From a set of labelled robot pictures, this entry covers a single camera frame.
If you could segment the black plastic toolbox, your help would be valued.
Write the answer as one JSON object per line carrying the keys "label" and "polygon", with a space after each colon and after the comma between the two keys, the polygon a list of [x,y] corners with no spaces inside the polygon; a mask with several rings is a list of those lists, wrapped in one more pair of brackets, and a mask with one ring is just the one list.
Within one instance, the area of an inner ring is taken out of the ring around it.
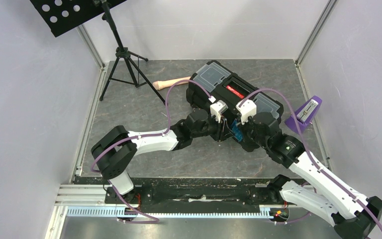
{"label": "black plastic toolbox", "polygon": [[[214,96],[216,100],[222,100],[228,107],[222,113],[223,118],[226,118],[226,122],[224,123],[222,119],[220,129],[211,137],[216,141],[224,141],[229,137],[235,137],[235,141],[240,142],[242,133],[236,126],[240,116],[235,107],[257,88],[215,60],[204,64],[192,74],[190,79],[202,85],[211,96]],[[212,103],[200,87],[190,84],[186,90],[186,99],[191,107],[204,109],[210,115],[209,107]],[[271,112],[272,116],[278,120],[278,123],[281,123],[284,107],[279,101],[261,92],[250,99],[256,104],[257,113]]]}

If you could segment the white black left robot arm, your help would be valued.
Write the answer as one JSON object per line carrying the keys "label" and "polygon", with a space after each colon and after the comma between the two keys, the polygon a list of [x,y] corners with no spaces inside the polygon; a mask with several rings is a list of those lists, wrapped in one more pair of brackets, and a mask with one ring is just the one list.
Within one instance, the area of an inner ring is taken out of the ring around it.
{"label": "white black left robot arm", "polygon": [[194,109],[186,119],[163,129],[150,132],[127,131],[124,126],[114,127],[92,149],[102,177],[110,182],[117,197],[124,203],[135,200],[136,190],[126,171],[134,156],[155,151],[176,151],[191,145],[193,139],[214,136],[218,139],[225,129],[226,120],[210,116],[203,109]]}

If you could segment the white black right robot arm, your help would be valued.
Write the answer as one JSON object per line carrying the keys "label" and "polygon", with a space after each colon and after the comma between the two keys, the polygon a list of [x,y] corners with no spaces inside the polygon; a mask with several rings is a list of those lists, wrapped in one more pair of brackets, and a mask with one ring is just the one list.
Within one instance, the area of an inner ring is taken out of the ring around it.
{"label": "white black right robot arm", "polygon": [[302,138],[284,134],[271,113],[240,113],[244,143],[262,147],[278,164],[301,176],[317,192],[310,192],[279,175],[267,190],[273,203],[283,200],[321,217],[343,239],[366,239],[375,227],[382,232],[382,200],[367,197],[346,184],[320,163]]}

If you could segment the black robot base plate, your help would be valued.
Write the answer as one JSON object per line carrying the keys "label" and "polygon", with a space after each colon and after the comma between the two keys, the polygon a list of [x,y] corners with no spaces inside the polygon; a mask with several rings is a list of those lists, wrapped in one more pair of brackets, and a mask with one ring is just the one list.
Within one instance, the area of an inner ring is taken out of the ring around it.
{"label": "black robot base plate", "polygon": [[273,178],[132,178],[123,196],[144,213],[256,213],[283,207]]}

